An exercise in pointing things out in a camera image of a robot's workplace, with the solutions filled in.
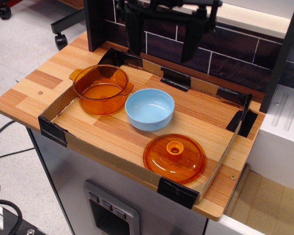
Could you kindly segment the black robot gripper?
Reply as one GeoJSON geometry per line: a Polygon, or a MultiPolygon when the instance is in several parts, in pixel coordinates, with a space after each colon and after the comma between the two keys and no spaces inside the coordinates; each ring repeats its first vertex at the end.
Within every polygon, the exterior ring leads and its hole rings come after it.
{"type": "Polygon", "coordinates": [[[116,13],[125,22],[129,50],[140,55],[143,46],[144,21],[185,24],[186,34],[181,62],[193,59],[205,32],[217,23],[221,0],[120,0],[116,13]]]}

